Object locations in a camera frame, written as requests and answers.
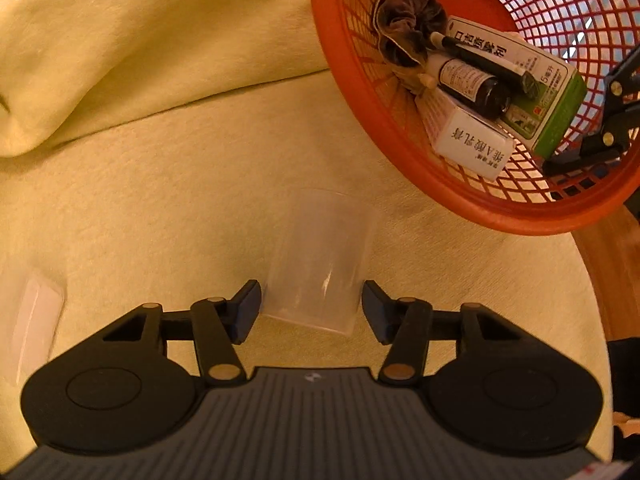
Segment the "green medicine box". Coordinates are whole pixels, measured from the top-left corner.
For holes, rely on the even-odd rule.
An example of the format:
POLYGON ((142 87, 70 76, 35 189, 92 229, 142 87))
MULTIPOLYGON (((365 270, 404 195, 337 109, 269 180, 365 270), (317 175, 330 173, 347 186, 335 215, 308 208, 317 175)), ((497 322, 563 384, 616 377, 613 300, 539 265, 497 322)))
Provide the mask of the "green medicine box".
POLYGON ((515 75, 515 91, 498 124, 521 141, 529 153, 549 158, 570 128, 587 87, 573 65, 529 44, 515 32, 448 18, 447 35, 515 75))

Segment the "orange plastic mesh basket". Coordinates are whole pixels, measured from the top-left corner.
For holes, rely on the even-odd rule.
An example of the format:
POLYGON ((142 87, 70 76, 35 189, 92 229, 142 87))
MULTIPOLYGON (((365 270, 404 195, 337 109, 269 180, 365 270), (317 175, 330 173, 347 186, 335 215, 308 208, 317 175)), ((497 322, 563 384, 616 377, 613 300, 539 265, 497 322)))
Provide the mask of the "orange plastic mesh basket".
POLYGON ((570 232, 639 187, 639 0, 310 0, 383 154, 461 217, 570 232))

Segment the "clear plastic cup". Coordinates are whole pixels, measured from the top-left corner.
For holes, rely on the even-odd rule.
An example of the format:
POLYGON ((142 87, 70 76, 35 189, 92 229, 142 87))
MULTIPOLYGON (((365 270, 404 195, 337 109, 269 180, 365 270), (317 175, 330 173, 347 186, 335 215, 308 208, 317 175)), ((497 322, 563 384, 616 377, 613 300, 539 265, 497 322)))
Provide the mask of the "clear plastic cup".
POLYGON ((375 206, 344 193, 295 192, 271 260, 262 314, 350 335, 378 218, 375 206))

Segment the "white medicine box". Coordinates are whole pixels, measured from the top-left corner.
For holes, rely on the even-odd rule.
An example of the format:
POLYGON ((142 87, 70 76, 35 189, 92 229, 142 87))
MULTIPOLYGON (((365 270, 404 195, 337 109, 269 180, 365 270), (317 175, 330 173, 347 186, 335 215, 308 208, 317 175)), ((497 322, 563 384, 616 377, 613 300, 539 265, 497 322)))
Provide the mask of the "white medicine box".
POLYGON ((495 181, 511 158, 514 140, 440 89, 414 98, 436 155, 495 181))

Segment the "brown velvet scrunchie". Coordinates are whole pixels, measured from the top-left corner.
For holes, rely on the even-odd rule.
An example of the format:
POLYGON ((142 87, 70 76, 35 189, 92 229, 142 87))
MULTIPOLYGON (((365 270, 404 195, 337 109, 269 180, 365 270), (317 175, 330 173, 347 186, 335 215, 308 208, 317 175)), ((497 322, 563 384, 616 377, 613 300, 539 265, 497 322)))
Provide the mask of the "brown velvet scrunchie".
POLYGON ((376 0, 371 26, 386 62, 415 68, 424 64, 427 39, 445 32, 447 13, 437 0, 376 0))

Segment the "small dark medicine bottle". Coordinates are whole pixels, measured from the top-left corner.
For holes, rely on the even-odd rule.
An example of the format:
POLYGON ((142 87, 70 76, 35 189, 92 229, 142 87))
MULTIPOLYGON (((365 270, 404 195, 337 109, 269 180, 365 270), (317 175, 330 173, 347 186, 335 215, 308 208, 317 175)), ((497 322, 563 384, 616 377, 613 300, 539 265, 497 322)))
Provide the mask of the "small dark medicine bottle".
POLYGON ((489 120, 501 117, 511 104, 511 91, 496 76, 448 54, 431 53, 418 78, 425 87, 441 88, 489 120))

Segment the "flat clear plastic packet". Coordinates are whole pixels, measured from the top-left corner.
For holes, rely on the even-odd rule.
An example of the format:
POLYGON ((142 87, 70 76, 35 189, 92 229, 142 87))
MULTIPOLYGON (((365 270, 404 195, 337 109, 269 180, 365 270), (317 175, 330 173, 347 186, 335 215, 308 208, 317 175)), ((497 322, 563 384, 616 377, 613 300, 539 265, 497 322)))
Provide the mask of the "flat clear plastic packet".
POLYGON ((14 384, 48 362, 65 294, 60 285, 32 271, 26 275, 18 299, 9 352, 9 378, 14 384))

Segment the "yellow sofa cover blanket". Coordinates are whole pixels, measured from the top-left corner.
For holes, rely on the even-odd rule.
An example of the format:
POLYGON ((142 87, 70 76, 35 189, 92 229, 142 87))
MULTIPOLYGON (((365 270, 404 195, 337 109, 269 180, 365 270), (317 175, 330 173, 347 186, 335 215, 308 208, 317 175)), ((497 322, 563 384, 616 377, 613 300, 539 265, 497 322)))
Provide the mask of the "yellow sofa cover blanket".
POLYGON ((439 309, 477 301, 610 388, 570 235, 452 214, 371 142, 326 70, 309 0, 4 0, 1 252, 66 292, 62 353, 145 301, 264 280, 302 188, 371 205, 367 274, 439 309))

